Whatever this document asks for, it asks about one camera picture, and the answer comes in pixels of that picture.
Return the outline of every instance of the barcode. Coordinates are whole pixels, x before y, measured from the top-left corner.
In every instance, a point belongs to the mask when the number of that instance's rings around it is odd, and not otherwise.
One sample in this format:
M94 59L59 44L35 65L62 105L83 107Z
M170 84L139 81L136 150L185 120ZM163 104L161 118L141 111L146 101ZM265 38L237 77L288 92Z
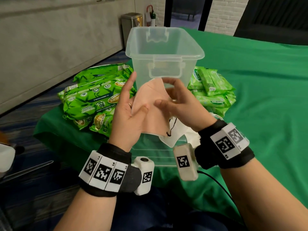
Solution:
M210 91L215 91L216 88L214 87L214 85L212 83L208 83L208 87Z

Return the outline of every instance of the pile of wipes packs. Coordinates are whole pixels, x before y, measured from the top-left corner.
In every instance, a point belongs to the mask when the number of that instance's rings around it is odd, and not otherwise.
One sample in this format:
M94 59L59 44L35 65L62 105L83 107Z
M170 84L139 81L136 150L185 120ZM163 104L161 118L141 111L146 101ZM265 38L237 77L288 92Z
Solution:
M224 117L236 101L235 89L217 71L196 66L187 88L209 112Z
M73 82L58 93L63 103L64 118L73 120L81 130L90 130L110 136L115 106L120 92L133 69L127 64L95 66L78 73ZM133 87L130 97L136 94Z

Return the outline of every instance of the forearm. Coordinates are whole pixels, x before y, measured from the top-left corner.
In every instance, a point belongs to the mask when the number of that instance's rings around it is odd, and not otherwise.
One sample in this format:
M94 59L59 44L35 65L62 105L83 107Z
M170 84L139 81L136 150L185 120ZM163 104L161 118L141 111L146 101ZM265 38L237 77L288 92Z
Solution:
M55 231L110 230L116 197L95 197L80 189Z
M221 175L250 230L306 230L308 210L257 160Z

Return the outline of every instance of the stainless steel trash bin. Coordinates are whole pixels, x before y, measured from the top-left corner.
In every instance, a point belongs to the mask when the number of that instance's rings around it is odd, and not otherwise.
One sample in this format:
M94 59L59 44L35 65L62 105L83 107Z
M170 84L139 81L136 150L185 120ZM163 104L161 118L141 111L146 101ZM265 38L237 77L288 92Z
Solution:
M128 13L121 15L121 23L124 37L124 46L126 48L126 42L131 28L142 27L142 14Z

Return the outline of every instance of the person's right hand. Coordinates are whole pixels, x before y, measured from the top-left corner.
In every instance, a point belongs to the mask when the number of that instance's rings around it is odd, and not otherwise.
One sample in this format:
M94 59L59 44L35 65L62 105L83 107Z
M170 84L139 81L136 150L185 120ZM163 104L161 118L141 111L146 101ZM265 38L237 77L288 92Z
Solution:
M174 87L166 88L169 96L175 102L156 100L154 105L171 116L176 116L184 125L198 132L214 124L217 120L200 104L194 95L178 78L163 77L164 83Z

